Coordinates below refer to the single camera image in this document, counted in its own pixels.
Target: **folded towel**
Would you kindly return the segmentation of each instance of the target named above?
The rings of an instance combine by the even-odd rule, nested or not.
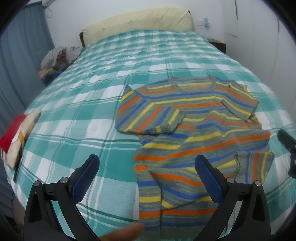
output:
[[[12,124],[8,127],[7,131],[5,132],[4,136],[1,137],[0,139],[0,148],[4,151],[4,152],[8,152],[8,149],[10,147],[10,143],[13,139],[13,137],[15,136],[15,134],[17,133],[21,123],[23,122],[23,120],[26,118],[26,115],[21,114],[19,116],[17,116]]]
[[[8,152],[1,150],[0,155],[3,161],[9,165],[12,169],[16,168],[16,164],[22,157],[22,152],[24,150],[25,142],[28,139],[35,123],[39,119],[40,112],[32,112],[26,115],[26,118],[21,123],[20,131],[17,133],[17,138],[15,142],[12,142],[9,146]]]

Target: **floor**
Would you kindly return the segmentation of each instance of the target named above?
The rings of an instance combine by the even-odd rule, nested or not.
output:
[[[25,218],[25,209],[20,204],[15,194],[13,194],[12,206],[13,206],[13,215],[15,217],[16,224],[23,226],[24,218]]]

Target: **striped sweater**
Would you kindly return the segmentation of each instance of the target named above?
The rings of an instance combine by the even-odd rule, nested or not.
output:
[[[143,239],[194,238],[216,210],[196,173],[197,155],[237,182],[264,182],[274,154],[253,114],[257,104],[246,86],[214,76],[125,87],[115,128],[142,144],[134,171]]]

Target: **red cloth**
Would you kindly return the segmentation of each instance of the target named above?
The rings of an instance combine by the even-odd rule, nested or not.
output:
[[[6,153],[8,152],[8,149],[10,147],[10,143],[17,133],[17,130],[19,129],[21,123],[23,120],[26,118],[26,115],[21,114],[17,116],[12,124],[8,127],[7,131],[5,132],[4,136],[1,137],[0,139],[0,148],[2,148],[3,151]]]

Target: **wooden headboard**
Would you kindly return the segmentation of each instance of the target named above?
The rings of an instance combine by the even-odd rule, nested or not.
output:
[[[84,40],[83,40],[83,32],[81,32],[81,33],[79,34],[79,38],[80,38],[80,41],[81,41],[82,47],[84,48],[84,47],[85,47],[85,43],[84,43]]]

